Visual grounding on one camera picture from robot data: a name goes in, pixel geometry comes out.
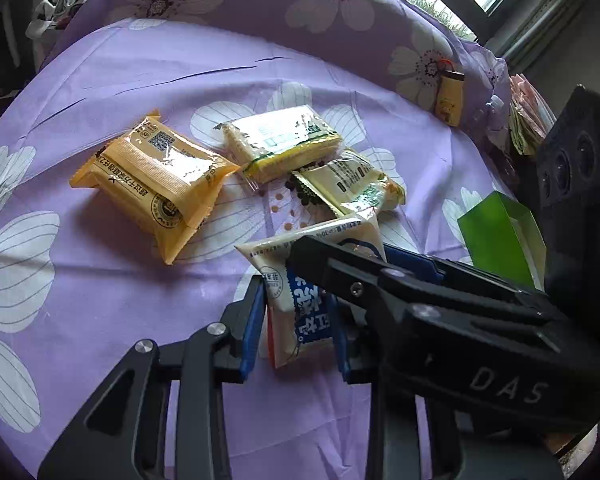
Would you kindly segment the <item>white red blue snack packet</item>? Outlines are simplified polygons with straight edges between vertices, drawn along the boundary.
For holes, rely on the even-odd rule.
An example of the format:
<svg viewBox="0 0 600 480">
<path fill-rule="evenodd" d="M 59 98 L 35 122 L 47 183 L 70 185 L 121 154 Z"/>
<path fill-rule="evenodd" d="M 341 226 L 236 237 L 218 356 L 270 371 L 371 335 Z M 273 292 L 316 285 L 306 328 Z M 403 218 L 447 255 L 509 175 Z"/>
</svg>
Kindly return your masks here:
<svg viewBox="0 0 600 480">
<path fill-rule="evenodd" d="M 332 338 L 328 307 L 332 300 L 315 284 L 305 280 L 287 263 L 291 245 L 313 235 L 363 255 L 385 260 L 384 244 L 375 216 L 348 214 L 286 232 L 265 240 L 236 246 L 263 276 L 268 293 L 268 358 L 281 368 L 303 353 L 324 347 Z"/>
</svg>

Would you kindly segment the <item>orange yellow snack packet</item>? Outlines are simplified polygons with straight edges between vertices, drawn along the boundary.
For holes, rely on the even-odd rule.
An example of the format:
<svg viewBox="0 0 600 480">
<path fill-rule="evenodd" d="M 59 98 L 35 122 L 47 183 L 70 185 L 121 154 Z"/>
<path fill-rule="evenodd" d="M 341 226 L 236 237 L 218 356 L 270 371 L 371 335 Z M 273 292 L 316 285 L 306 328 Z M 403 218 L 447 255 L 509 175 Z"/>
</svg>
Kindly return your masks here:
<svg viewBox="0 0 600 480">
<path fill-rule="evenodd" d="M 71 177 L 72 188 L 97 188 L 155 237 L 170 266 L 213 211 L 239 167 L 160 122 L 153 110 L 110 140 Z"/>
</svg>

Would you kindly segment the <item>cream green corn snack packet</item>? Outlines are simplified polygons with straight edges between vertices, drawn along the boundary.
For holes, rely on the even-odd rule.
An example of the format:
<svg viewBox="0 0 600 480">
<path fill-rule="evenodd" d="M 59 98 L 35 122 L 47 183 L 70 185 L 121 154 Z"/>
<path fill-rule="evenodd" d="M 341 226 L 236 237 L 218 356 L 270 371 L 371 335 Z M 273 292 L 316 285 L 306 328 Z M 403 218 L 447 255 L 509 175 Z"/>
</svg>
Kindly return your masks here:
<svg viewBox="0 0 600 480">
<path fill-rule="evenodd" d="M 338 217 L 365 211 L 378 214 L 406 204 L 403 186 L 350 148 L 327 162 L 300 168 L 292 175 L 303 191 L 308 191 Z"/>
</svg>

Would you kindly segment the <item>green cardboard box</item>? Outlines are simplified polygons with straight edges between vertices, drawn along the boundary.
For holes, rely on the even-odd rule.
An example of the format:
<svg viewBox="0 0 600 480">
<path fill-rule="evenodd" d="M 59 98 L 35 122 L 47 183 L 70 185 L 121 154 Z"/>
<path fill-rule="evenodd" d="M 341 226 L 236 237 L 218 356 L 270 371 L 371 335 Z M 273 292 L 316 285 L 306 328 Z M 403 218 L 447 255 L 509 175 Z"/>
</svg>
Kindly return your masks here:
<svg viewBox="0 0 600 480">
<path fill-rule="evenodd" d="M 493 191 L 458 219 L 472 264 L 517 285 L 544 290 L 546 246 L 531 211 Z"/>
</svg>

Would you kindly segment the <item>purple floral bed sheet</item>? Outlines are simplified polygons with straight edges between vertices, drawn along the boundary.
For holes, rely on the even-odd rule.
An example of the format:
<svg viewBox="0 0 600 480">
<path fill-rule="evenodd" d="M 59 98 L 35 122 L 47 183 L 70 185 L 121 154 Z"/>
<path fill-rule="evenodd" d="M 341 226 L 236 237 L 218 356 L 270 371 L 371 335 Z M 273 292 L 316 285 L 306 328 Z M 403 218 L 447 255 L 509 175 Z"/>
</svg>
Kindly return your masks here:
<svg viewBox="0 0 600 480">
<path fill-rule="evenodd" d="M 406 0 L 88 0 L 0 119 L 0 437 L 35 474 L 129 348 L 250 278 L 238 246 L 329 219 L 230 163 L 222 123 L 307 106 L 406 193 L 388 244 L 468 260 L 501 183 L 506 63 Z"/>
</svg>

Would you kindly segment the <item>soda cracker packet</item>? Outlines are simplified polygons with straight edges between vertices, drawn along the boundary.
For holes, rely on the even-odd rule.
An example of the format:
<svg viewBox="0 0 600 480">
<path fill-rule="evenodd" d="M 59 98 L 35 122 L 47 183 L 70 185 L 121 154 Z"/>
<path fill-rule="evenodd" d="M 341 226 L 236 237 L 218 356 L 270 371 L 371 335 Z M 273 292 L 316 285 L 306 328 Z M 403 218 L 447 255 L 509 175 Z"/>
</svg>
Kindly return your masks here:
<svg viewBox="0 0 600 480">
<path fill-rule="evenodd" d="M 221 122 L 224 145 L 253 191 L 336 154 L 340 133 L 309 105 Z"/>
</svg>

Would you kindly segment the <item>yellow bottle with brown cap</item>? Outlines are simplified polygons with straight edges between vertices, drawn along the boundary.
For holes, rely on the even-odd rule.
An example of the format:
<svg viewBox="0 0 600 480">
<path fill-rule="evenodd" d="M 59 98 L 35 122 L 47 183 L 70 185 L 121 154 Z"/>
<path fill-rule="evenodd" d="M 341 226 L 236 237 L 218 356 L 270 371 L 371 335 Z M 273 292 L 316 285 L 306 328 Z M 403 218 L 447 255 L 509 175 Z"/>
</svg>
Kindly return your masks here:
<svg viewBox="0 0 600 480">
<path fill-rule="evenodd" d="M 465 74 L 447 58 L 438 62 L 439 88 L 434 116 L 450 127 L 458 127 L 464 106 Z"/>
</svg>

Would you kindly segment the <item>clear plastic water bottle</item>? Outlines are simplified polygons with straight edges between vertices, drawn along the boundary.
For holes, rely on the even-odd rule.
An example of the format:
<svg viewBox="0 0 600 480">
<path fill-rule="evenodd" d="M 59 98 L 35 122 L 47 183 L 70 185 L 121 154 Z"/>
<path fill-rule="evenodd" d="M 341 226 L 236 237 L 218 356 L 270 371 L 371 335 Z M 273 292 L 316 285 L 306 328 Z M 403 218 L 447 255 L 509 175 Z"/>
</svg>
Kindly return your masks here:
<svg viewBox="0 0 600 480">
<path fill-rule="evenodd" d="M 472 116 L 472 128 L 483 134 L 495 134 L 503 129 L 505 102 L 495 93 Z"/>
</svg>

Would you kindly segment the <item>folded pink cloth stack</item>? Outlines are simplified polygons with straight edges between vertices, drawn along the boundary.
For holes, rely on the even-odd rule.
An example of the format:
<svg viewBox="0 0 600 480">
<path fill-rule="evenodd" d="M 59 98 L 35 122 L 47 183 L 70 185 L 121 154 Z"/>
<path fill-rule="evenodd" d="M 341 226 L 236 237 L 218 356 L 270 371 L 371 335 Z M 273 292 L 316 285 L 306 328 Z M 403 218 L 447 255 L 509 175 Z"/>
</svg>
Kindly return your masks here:
<svg viewBox="0 0 600 480">
<path fill-rule="evenodd" d="M 509 77 L 509 135 L 519 155 L 535 157 L 557 120 L 554 112 L 523 74 Z"/>
</svg>

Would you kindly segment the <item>white black plush toy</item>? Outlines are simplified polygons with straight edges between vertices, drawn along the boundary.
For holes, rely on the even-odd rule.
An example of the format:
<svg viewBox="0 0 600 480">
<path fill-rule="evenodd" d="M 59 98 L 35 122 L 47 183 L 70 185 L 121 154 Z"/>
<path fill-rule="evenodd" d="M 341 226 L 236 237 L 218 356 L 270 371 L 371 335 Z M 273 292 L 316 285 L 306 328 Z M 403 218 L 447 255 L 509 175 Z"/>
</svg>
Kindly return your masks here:
<svg viewBox="0 0 600 480">
<path fill-rule="evenodd" d="M 40 39 L 50 30 L 64 30 L 86 0 L 42 0 L 34 9 L 26 36 Z"/>
</svg>

